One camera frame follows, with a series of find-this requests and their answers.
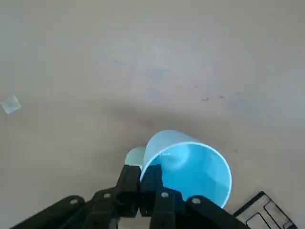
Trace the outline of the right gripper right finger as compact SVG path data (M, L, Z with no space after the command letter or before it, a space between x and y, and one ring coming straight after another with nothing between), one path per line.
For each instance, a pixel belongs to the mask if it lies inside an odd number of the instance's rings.
M195 195L186 201L165 188L160 165L149 166L140 182L140 213L150 229L247 229L244 223L209 199Z

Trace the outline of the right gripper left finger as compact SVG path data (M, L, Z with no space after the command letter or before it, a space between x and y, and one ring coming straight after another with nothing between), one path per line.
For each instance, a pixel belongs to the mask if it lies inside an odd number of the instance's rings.
M71 195L14 226L15 229L116 229L121 218L134 218L139 207L138 166L124 165L117 184L91 200Z

